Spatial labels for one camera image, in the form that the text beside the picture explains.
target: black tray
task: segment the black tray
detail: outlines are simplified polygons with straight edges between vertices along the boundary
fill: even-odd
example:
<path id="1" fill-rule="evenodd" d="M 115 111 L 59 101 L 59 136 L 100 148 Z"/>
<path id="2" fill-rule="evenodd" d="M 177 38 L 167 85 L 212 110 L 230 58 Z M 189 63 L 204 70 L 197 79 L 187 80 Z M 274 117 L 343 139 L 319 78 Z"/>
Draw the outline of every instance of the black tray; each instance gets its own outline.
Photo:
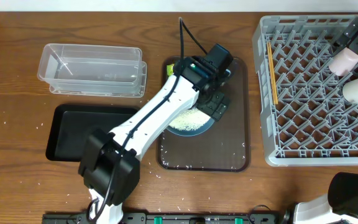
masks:
<path id="1" fill-rule="evenodd" d="M 162 67 L 163 82 L 170 57 Z M 220 88 L 231 101 L 222 118 L 197 136 L 183 137 L 165 130 L 159 137 L 158 163 L 170 170 L 240 172 L 250 164 L 248 74 L 246 64 L 234 58 L 233 77 Z"/>
<path id="2" fill-rule="evenodd" d="M 97 128 L 106 133 L 136 114 L 134 108 L 92 105 L 56 107 L 50 128 L 47 159 L 80 162 L 88 136 Z"/>

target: wooden chopstick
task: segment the wooden chopstick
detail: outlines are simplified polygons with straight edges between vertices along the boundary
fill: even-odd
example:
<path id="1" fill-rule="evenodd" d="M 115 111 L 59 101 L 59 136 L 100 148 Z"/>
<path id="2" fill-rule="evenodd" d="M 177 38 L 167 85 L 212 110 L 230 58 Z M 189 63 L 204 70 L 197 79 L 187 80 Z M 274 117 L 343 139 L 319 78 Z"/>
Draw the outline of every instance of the wooden chopstick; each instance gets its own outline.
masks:
<path id="1" fill-rule="evenodd" d="M 268 64 L 270 69 L 270 82 L 272 83 L 272 97 L 273 97 L 273 104 L 278 104 L 278 97 L 277 97 L 277 87 L 276 87 L 276 78 L 274 72 L 274 64 L 273 64 L 273 55 L 272 55 L 272 44 L 267 42 L 267 55 L 268 55 Z"/>

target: clear plastic container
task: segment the clear plastic container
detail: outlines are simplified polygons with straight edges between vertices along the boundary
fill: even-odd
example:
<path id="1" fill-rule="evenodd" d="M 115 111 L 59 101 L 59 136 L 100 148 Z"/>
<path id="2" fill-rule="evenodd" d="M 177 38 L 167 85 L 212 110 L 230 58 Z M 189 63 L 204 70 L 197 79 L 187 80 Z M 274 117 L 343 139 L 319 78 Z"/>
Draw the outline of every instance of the clear plastic container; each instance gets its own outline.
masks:
<path id="1" fill-rule="evenodd" d="M 135 47 L 47 44 L 38 78 L 55 94 L 142 97 L 147 65 Z"/>

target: brown tray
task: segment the brown tray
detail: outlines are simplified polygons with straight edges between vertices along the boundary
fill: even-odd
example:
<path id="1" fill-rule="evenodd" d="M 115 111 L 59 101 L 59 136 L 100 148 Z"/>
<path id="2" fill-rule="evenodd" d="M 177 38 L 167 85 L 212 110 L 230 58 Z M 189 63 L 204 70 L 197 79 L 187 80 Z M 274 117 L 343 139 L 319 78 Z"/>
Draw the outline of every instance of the brown tray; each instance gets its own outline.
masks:
<path id="1" fill-rule="evenodd" d="M 163 83 L 167 65 L 163 63 Z M 240 172 L 250 164 L 249 103 L 247 66 L 235 58 L 229 67 L 233 77 L 221 87 L 231 100 L 229 108 L 207 131 L 197 136 L 183 137 L 165 130 L 158 138 L 157 160 L 165 169 Z"/>

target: cable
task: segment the cable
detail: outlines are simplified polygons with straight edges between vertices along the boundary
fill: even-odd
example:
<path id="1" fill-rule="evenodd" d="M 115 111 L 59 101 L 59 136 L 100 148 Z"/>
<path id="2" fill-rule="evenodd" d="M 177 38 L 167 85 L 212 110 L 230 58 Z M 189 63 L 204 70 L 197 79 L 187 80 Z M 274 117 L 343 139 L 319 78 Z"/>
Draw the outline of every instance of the cable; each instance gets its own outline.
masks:
<path id="1" fill-rule="evenodd" d="M 251 219 L 251 215 L 252 215 L 252 212 L 254 212 L 254 210 L 256 208 L 267 208 L 269 211 L 271 211 L 271 209 L 268 208 L 268 206 L 266 206 L 266 205 L 257 205 L 257 206 L 255 206 L 248 214 L 248 221 L 249 221 L 250 224 L 255 224 L 255 219 L 254 220 Z"/>
<path id="2" fill-rule="evenodd" d="M 94 199 L 92 200 L 92 202 L 89 204 L 88 206 L 88 212 L 86 213 L 86 219 L 88 220 L 88 222 L 90 223 L 96 223 L 96 221 L 98 221 L 99 217 L 102 215 L 103 213 L 103 210 L 107 204 L 107 197 L 108 195 L 110 194 L 110 190 L 111 190 L 111 186 L 112 186 L 112 176 L 113 176 L 113 173 L 114 173 L 114 169 L 112 170 L 112 173 L 111 173 L 111 177 L 110 177 L 110 180 L 109 180 L 109 184 L 108 184 L 108 188 L 107 188 L 107 191 L 106 191 L 106 196 L 104 197 L 104 200 L 102 202 L 102 206 L 100 206 L 100 210 L 98 211 L 98 202 L 99 202 L 99 199 Z M 91 209 L 92 209 L 92 205 L 95 204 L 95 216 L 94 218 L 91 218 Z"/>
<path id="3" fill-rule="evenodd" d="M 193 39 L 193 41 L 198 45 L 198 47 L 201 48 L 205 54 L 208 54 L 208 52 L 204 49 L 203 46 L 201 46 L 201 44 L 196 40 L 196 38 L 193 36 L 193 34 L 191 34 L 190 30 L 187 29 L 187 26 L 185 25 L 185 23 L 182 22 L 182 24 L 183 24 L 183 27 L 185 28 L 187 34 Z"/>
<path id="4" fill-rule="evenodd" d="M 169 93 L 164 97 L 164 99 L 157 105 L 155 106 L 149 113 L 147 113 L 146 116 L 144 116 L 128 133 L 128 136 L 125 138 L 125 141 L 124 143 L 122 144 L 121 146 L 121 150 L 123 151 L 128 143 L 128 141 L 130 140 L 131 137 L 133 137 L 135 131 L 142 125 L 142 123 L 147 119 L 149 118 L 155 111 L 157 111 L 166 101 L 169 100 L 169 98 L 171 97 L 172 93 L 175 91 L 175 88 L 177 87 L 178 85 L 178 82 L 179 82 L 179 78 L 180 76 L 182 75 L 183 73 L 183 58 L 184 58 L 184 54 L 185 54 L 185 48 L 183 46 L 183 29 L 182 29 L 182 26 L 184 26 L 183 24 L 183 20 L 181 17 L 179 17 L 179 32 L 180 32 L 180 73 L 179 74 L 175 74 L 175 76 L 177 77 L 171 90 L 169 91 Z M 200 46 L 200 44 L 197 42 L 197 40 L 194 39 L 194 37 L 191 35 L 190 31 L 187 30 L 187 32 L 189 33 L 190 37 L 196 41 L 196 43 Z M 96 212 L 96 215 L 94 218 L 90 218 L 90 211 L 91 211 L 91 208 L 92 208 L 92 205 L 95 204 L 95 203 L 98 203 L 99 200 L 98 199 L 95 199 L 93 200 L 89 206 L 88 206 L 88 216 L 87 216 L 87 219 L 90 223 L 96 223 L 96 221 L 98 221 L 98 218 L 101 216 L 101 214 L 103 213 L 103 210 L 104 210 L 104 207 L 106 206 L 107 204 L 107 198 L 110 194 L 110 189 L 111 189 L 111 186 L 112 186 L 112 180 L 113 180 L 113 177 L 114 177 L 114 169 L 111 173 L 111 176 L 110 176 L 110 180 L 109 180 L 109 184 L 108 184 L 108 189 L 106 191 L 106 195 L 104 196 L 104 200 L 103 200 L 103 203 L 102 203 L 102 206 L 100 207 L 100 210 L 97 211 L 97 206 L 95 207 L 95 211 Z"/>

